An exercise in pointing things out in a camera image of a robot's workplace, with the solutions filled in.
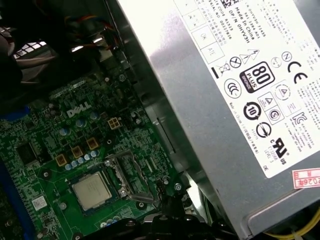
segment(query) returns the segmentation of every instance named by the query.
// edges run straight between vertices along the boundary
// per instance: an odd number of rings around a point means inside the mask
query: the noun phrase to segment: capacitor
[[[60,109],[60,104],[56,104],[56,103],[49,103],[48,107],[50,109]]]
[[[91,157],[95,158],[99,155],[99,151],[91,151],[90,155],[91,155]]]
[[[61,136],[67,136],[70,134],[70,129],[68,127],[63,127],[60,129],[59,133]]]
[[[36,238],[37,239],[42,239],[44,237],[44,235],[42,234],[42,232],[39,232],[37,235],[36,235]]]
[[[59,208],[60,208],[61,210],[66,210],[66,209],[67,209],[67,204],[65,204],[64,202],[61,202],[61,203],[59,204]]]
[[[52,116],[52,117],[60,117],[61,115],[62,115],[62,111],[60,111],[60,110],[51,110],[50,111],[50,115]]]
[[[44,114],[44,117],[45,117],[46,119],[50,119],[50,118],[51,118],[51,114],[50,114],[49,112],[47,112],[46,114]]]
[[[169,181],[170,181],[170,177],[169,176],[163,176],[162,181],[163,181],[164,185],[168,185]]]
[[[75,168],[76,166],[78,166],[78,162],[77,162],[77,161],[72,161],[72,162],[71,162],[71,166],[72,166],[73,168]]]
[[[64,166],[65,170],[70,171],[72,169],[70,164]]]
[[[14,224],[14,221],[12,219],[8,219],[8,221],[6,221],[6,223],[4,224],[6,227],[11,227],[12,224]]]
[[[78,127],[78,128],[82,128],[86,125],[86,120],[83,119],[83,118],[79,118],[77,121],[75,121],[75,125]]]
[[[84,155],[84,159],[86,161],[89,161],[91,159],[91,156],[89,154]]]
[[[98,120],[100,118],[100,115],[96,111],[93,111],[90,113],[90,118],[92,120]]]
[[[85,159],[83,157],[78,158],[78,164],[83,164],[85,162]]]

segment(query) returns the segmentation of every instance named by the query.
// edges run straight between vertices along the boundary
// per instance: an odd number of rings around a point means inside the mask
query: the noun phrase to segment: wire bundle
[[[308,222],[307,225],[305,225],[303,228],[300,230],[296,231],[295,234],[298,236],[303,236],[307,234],[311,229],[313,229],[317,223],[320,221],[320,208],[316,211],[315,215],[313,218]],[[272,234],[272,233],[265,233],[269,235],[270,237],[279,239],[279,240],[294,240],[295,235],[294,234],[288,234],[288,235],[278,235],[278,234]]]

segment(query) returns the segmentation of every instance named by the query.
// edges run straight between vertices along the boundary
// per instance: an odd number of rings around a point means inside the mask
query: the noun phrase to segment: power supply label
[[[320,49],[293,0],[174,0],[267,178],[320,150]]]

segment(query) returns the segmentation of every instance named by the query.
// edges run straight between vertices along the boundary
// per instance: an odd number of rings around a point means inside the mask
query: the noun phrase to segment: ce mark
[[[290,56],[291,56],[290,58],[286,58],[286,59],[292,60],[292,55],[291,55],[291,53],[289,53],[289,52],[284,52],[284,53],[282,54],[282,59],[284,59],[284,54],[285,54],[285,53],[287,53],[287,55],[290,54]],[[289,65],[288,65],[288,68],[287,68],[288,73],[291,73],[291,72],[294,70],[294,69],[293,69],[294,66],[298,66],[299,68],[302,67],[302,65],[301,65],[300,62],[298,62],[298,61],[292,61],[292,62],[290,62]],[[296,73],[296,74],[294,75],[293,81],[294,81],[294,84],[297,84],[298,81],[303,80],[303,79],[307,79],[307,78],[308,78],[308,75],[307,75],[307,74],[305,74],[304,72],[299,72],[299,73]]]
[[[234,79],[228,79],[225,81],[224,91],[232,99],[239,98],[242,93],[240,84]]]

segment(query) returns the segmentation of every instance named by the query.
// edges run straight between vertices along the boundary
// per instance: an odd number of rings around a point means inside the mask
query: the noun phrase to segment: motherboard
[[[159,205],[179,175],[126,72],[68,83],[0,122],[0,157],[43,240],[78,240]]]

